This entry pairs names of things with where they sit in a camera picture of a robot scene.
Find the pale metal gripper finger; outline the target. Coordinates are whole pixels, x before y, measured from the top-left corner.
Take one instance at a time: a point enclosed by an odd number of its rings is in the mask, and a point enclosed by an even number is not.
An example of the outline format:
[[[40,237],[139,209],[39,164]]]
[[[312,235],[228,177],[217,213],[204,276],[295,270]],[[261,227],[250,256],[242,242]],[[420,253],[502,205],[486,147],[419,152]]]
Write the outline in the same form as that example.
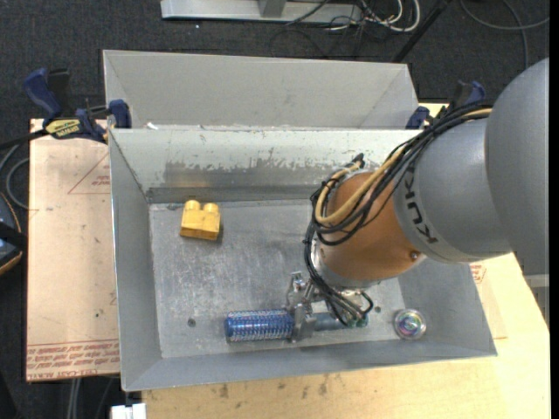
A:
[[[298,305],[309,306],[311,295],[311,283],[303,278],[302,272],[292,272],[286,291],[286,308],[295,309]]]
[[[293,331],[290,340],[299,342],[311,338],[314,334],[316,318],[310,307],[299,303],[293,309]]]

